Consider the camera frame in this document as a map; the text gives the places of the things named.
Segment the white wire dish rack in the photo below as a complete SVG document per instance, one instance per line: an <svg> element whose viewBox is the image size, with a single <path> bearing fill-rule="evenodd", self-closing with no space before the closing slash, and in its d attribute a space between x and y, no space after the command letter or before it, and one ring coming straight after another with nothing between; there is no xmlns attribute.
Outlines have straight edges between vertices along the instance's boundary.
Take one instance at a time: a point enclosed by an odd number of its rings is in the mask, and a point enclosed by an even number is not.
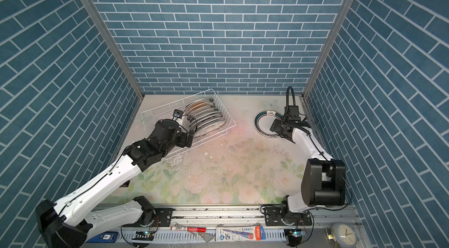
<svg viewBox="0 0 449 248"><path fill-rule="evenodd" d="M151 109L146 110L141 113L145 134L148 137L155 129L158 121L163 120L163 119L172 119L173 111L175 109L179 109L184 112L187 104L191 103L194 100L198 100L201 98L213 98L214 99L213 103L215 104L215 107L218 108L219 111L222 113L222 116L224 117L224 120L226 121L226 125L222 126L218 130L208 133L202 137L199 137L199 138L194 137L191 147L181 148L181 147L175 146L172 149L172 151L168 154L169 158L172 156L180 155L187 151L193 150L193 149L198 148L212 140L215 140L217 138L227 135L229 130L236 126L235 120L230 115L228 109L225 107L225 105L222 103L222 100L219 98L219 96L213 89L208 89L208 90L201 91L199 93L196 93L196 94L184 97L184 98L179 98L172 102L160 105L158 107L151 108ZM198 129L191 129L189 126L192 121L189 121L187 118L188 118L188 116L184 112L182 121L176 121L177 123L179 123L181 125L180 131L181 132L194 131L194 134L195 134L195 132Z"/></svg>

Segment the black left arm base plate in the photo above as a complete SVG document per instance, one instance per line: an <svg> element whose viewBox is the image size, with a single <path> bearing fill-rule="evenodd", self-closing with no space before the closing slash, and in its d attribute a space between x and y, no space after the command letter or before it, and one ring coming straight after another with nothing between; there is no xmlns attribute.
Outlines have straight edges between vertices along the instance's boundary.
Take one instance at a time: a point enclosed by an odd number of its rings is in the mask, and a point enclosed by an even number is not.
<svg viewBox="0 0 449 248"><path fill-rule="evenodd" d="M152 211L144 211L140 220L140 226L163 227L171 226L173 208L155 208Z"/></svg>

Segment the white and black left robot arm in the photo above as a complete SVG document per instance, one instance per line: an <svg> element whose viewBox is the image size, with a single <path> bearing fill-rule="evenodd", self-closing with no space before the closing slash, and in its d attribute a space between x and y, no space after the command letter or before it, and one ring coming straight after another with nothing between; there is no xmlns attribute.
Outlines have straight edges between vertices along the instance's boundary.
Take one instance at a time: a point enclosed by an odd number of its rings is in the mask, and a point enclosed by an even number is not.
<svg viewBox="0 0 449 248"><path fill-rule="evenodd" d="M191 147L196 128L186 130L176 120L162 119L148 138L126 147L123 153L74 192L36 207L37 225L50 248L79 248L87 240L123 225L151 226L154 206L144 196L116 207L95 207L128 180L166 157L174 147Z"/></svg>

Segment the white plate green rim text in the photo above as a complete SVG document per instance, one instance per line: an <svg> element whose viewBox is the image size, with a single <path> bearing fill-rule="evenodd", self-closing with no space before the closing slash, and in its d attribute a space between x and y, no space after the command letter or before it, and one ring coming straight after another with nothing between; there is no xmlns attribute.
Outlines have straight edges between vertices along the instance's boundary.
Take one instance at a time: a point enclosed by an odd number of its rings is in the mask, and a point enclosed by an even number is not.
<svg viewBox="0 0 449 248"><path fill-rule="evenodd" d="M275 119L281 118L271 116L261 116L260 113L258 113L254 118L254 127L256 131L260 135L267 138L279 138L279 136L276 133L270 131L270 127Z"/></svg>

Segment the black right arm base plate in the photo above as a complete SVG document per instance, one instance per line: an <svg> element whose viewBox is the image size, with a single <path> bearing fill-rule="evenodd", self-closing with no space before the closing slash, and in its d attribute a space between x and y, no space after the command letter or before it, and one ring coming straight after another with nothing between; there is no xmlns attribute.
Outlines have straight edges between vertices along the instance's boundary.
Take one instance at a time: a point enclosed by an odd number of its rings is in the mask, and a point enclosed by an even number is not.
<svg viewBox="0 0 449 248"><path fill-rule="evenodd" d="M308 213L284 212L280 207L260 207L267 226L311 226L312 218Z"/></svg>

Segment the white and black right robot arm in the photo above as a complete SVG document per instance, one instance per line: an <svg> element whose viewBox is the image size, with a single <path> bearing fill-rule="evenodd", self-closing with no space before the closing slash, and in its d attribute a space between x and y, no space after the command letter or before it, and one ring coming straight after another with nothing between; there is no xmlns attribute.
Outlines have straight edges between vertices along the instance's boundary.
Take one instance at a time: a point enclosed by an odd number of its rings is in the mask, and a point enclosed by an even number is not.
<svg viewBox="0 0 449 248"><path fill-rule="evenodd" d="M325 151L305 121L275 119L270 131L296 144L307 158L299 193L288 195L282 213L302 214L314 208L336 209L346 202L346 166Z"/></svg>

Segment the white plate green red rim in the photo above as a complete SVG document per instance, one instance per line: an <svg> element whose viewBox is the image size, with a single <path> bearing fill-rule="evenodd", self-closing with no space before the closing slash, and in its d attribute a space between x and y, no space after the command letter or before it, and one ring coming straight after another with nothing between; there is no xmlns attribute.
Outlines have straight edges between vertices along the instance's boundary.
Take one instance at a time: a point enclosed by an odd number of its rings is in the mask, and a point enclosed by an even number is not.
<svg viewBox="0 0 449 248"><path fill-rule="evenodd" d="M271 116L271 117L278 117L278 118L282 117L282 115L279 112L271 111L271 110L263 111L260 114L261 114L261 116Z"/></svg>

